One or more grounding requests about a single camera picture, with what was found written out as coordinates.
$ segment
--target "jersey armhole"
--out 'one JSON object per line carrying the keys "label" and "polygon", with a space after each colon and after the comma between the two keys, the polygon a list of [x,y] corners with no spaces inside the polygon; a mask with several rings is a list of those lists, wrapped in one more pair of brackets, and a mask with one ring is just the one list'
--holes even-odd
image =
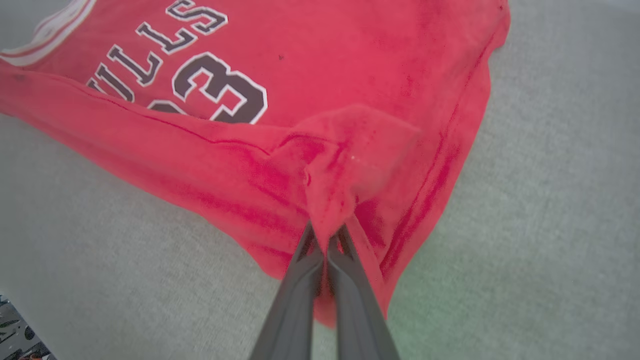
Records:
{"label": "jersey armhole", "polygon": [[0,51],[0,59],[13,66],[32,65],[54,51],[89,16],[97,0],[73,0],[64,9],[46,17],[35,28],[30,43]]}

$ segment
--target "chicago bulls jersey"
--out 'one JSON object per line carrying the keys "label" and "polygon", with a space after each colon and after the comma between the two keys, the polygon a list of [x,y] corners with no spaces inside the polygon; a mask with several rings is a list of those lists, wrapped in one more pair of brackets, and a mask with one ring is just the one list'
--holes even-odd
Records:
{"label": "chicago bulls jersey", "polygon": [[[0,53],[0,111],[203,215],[273,277],[309,218],[323,249],[347,223],[386,313],[508,27],[506,0],[74,0]],[[316,315],[333,321],[328,291]]]}

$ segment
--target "basketball jersey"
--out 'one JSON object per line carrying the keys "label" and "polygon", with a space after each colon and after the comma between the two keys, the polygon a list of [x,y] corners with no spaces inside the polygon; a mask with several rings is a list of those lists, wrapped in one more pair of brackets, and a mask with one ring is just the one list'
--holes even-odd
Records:
{"label": "basketball jersey", "polygon": [[323,250],[346,223],[386,314],[509,20],[506,0],[75,0],[0,53],[0,111],[201,214],[279,279],[308,219]]}

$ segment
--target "white stripe trim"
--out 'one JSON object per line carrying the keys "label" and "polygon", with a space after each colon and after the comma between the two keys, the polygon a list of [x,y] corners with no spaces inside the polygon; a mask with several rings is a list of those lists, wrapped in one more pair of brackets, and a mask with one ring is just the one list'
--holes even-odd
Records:
{"label": "white stripe trim", "polygon": [[[49,35],[48,38],[45,38],[38,42],[32,42],[28,45],[19,47],[17,49],[3,50],[2,53],[0,53],[0,59],[14,66],[31,65],[36,61],[41,60],[44,56],[47,56],[51,51],[53,51],[63,41],[65,41],[67,37],[78,26],[80,26],[80,24],[83,23],[83,21],[87,18],[87,16],[89,16],[89,13],[91,13],[91,10],[93,9],[93,6],[95,5],[96,1],[97,0],[78,0],[77,3],[73,6],[70,6],[69,9],[65,11],[64,14],[60,13],[59,16],[56,16],[55,19],[52,19],[50,23],[46,24],[40,30],[40,31],[43,31],[43,33],[47,33],[47,31],[45,31],[45,28],[49,29],[51,27],[51,34]],[[68,24],[68,22],[71,21],[75,16],[77,16],[77,18],[73,22]],[[67,28],[65,28],[56,38],[53,38],[54,34],[60,28],[63,28],[67,24],[68,24]],[[49,43],[43,46],[41,49],[34,51],[33,53],[27,54],[25,56],[21,56],[18,58],[3,56],[3,54],[17,55],[25,51],[29,51],[30,49],[36,48],[38,46],[41,46],[42,44],[46,44],[47,42]]]}
{"label": "white stripe trim", "polygon": [[71,8],[71,6],[73,6],[76,2],[78,2],[78,0],[72,0],[71,2],[69,2],[69,4],[67,4],[62,10],[47,16],[46,18],[42,19],[42,21],[40,21],[38,23],[38,25],[36,25],[36,28],[33,30],[33,37],[37,38],[38,37],[38,33],[40,32],[40,28],[42,26],[44,26],[44,24],[47,24],[51,19],[61,15],[63,12],[66,12],[69,8]]}

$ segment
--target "gray carpet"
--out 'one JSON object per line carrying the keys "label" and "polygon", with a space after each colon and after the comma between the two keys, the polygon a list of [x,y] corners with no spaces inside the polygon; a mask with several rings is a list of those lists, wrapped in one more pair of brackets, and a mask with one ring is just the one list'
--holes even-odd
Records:
{"label": "gray carpet", "polygon": [[[0,0],[0,47],[63,3]],[[405,360],[639,359],[640,4],[511,10],[483,125],[389,327]],[[248,356],[278,283],[232,239],[7,117],[0,175],[0,292],[59,359]],[[315,330],[314,359],[334,359]]]}

